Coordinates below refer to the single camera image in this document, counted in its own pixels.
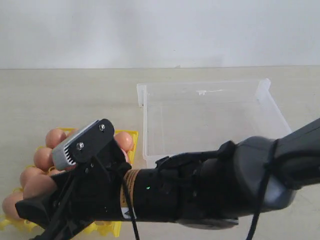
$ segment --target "clear plastic container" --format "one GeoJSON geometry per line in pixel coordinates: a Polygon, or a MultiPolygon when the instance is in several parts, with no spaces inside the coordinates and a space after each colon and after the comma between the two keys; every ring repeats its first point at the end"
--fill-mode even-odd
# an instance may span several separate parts
{"type": "Polygon", "coordinates": [[[228,140],[291,133],[270,84],[268,79],[138,84],[147,167],[165,156],[216,150],[228,140]]]}

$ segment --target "white wall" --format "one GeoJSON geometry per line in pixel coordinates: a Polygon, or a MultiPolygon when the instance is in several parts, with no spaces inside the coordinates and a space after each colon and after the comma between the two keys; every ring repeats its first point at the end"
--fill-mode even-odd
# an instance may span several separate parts
{"type": "Polygon", "coordinates": [[[318,0],[0,0],[0,68],[320,65],[318,0]]]}

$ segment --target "beige table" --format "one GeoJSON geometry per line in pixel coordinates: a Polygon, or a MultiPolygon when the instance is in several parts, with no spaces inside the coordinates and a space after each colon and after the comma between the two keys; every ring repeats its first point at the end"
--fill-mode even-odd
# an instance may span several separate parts
{"type": "MultiPolygon", "coordinates": [[[[143,111],[138,107],[136,84],[235,79],[271,80],[271,94],[295,130],[320,117],[320,67],[253,67],[203,69],[117,70],[0,70],[0,201],[19,186],[24,166],[32,163],[35,148],[54,127],[79,127],[108,118],[116,128],[143,131],[143,111]]],[[[135,168],[145,167],[142,134],[135,168]]],[[[142,240],[244,240],[251,218],[231,230],[207,231],[177,224],[139,223],[142,240]]],[[[34,234],[13,227],[0,231],[3,240],[27,240],[34,234]]],[[[76,239],[112,239],[98,234],[76,239]]],[[[119,240],[133,239],[124,223],[119,240]]],[[[263,214],[256,240],[314,240],[320,238],[320,187],[308,187],[292,206],[263,214]]]]}

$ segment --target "screw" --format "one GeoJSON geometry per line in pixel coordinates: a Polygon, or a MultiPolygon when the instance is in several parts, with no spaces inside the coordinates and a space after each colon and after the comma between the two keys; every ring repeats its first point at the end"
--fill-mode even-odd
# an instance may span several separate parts
{"type": "Polygon", "coordinates": [[[100,130],[101,132],[103,132],[105,129],[106,129],[106,126],[105,126],[104,124],[100,124],[100,125],[99,125],[99,130],[100,130]]]}
{"type": "Polygon", "coordinates": [[[83,142],[78,142],[76,144],[76,149],[78,149],[79,151],[81,151],[84,147],[85,147],[85,144],[83,142]]]}

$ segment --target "yellow egg tray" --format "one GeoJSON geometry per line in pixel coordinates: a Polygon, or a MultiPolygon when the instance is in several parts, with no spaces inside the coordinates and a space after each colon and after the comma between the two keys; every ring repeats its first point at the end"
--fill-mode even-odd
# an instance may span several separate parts
{"type": "MultiPolygon", "coordinates": [[[[59,127],[59,128],[64,130],[65,132],[70,132],[75,129],[75,128],[66,128],[66,127],[59,127]]],[[[115,130],[116,134],[120,132],[129,133],[133,139],[133,148],[127,153],[130,163],[133,164],[135,160],[139,134],[137,131],[115,130]]],[[[23,192],[23,189],[21,187],[17,187],[13,190],[13,192],[16,192],[16,191],[23,192]]],[[[88,227],[86,227],[82,232],[86,234],[90,234],[93,231],[97,231],[101,236],[106,236],[108,233],[112,233],[117,238],[120,235],[121,223],[122,223],[121,221],[96,221],[90,224],[88,227]]],[[[28,232],[31,232],[35,227],[38,226],[37,224],[30,222],[28,220],[17,221],[17,220],[8,218],[5,215],[0,215],[0,230],[3,231],[5,227],[8,225],[13,225],[20,231],[28,231],[28,232]]]]}

